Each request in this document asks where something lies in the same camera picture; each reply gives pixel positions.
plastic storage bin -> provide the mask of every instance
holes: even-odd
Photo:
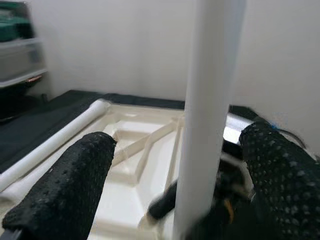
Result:
[[[0,88],[45,72],[37,38],[0,43]]]

white pole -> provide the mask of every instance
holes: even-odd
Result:
[[[195,0],[174,239],[211,208],[246,0]]]

white wall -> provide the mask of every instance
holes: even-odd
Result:
[[[248,0],[233,102],[320,153],[319,0]]]
[[[54,96],[85,89],[183,99],[191,0],[32,0]]]
[[[69,89],[182,100],[192,0],[31,0],[53,96]],[[234,104],[320,153],[320,1],[247,0]]]

white plastic tray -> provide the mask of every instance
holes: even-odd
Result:
[[[106,114],[1,192],[0,208],[1,200],[10,200],[12,206],[19,203],[59,156],[83,135],[103,131],[118,144],[88,239],[171,239],[173,214],[151,229],[138,224],[150,202],[178,177],[184,123],[182,110],[112,104]],[[2,204],[2,208],[8,208],[8,204]]]

black textured gripper pad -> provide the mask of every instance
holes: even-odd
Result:
[[[269,124],[255,122],[240,136],[255,190],[286,240],[320,239],[320,165]]]
[[[148,208],[148,213],[155,219],[164,218],[176,206],[177,181],[172,183],[165,193],[152,202]]]
[[[104,132],[71,145],[2,221],[37,240],[86,240],[114,158],[116,141]]]

